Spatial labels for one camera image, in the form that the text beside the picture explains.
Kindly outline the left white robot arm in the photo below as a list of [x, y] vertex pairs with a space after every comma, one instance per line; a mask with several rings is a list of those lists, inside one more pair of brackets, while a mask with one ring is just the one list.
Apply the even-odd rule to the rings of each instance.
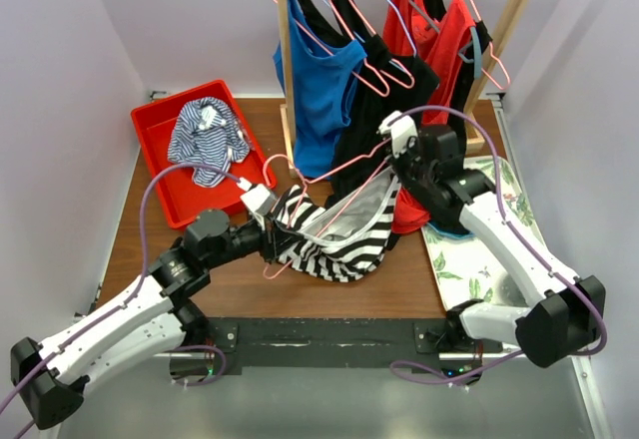
[[20, 397], [40, 431], [56, 430], [100, 383], [151, 356], [206, 348], [209, 322], [192, 297], [212, 269], [259, 253], [273, 256], [271, 214], [233, 226], [205, 211], [121, 293], [67, 329], [10, 351], [12, 397]]

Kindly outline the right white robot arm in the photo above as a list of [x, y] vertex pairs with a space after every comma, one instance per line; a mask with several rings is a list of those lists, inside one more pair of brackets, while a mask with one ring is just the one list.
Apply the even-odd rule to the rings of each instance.
[[438, 227], [479, 239], [513, 280], [521, 305], [471, 297], [449, 308], [444, 338], [458, 352], [479, 340], [516, 345], [547, 368], [568, 355], [595, 354], [607, 343], [606, 289], [594, 275], [579, 276], [553, 256], [503, 202], [499, 178], [471, 169], [446, 125], [418, 129], [401, 118], [380, 134], [389, 162], [408, 195]]

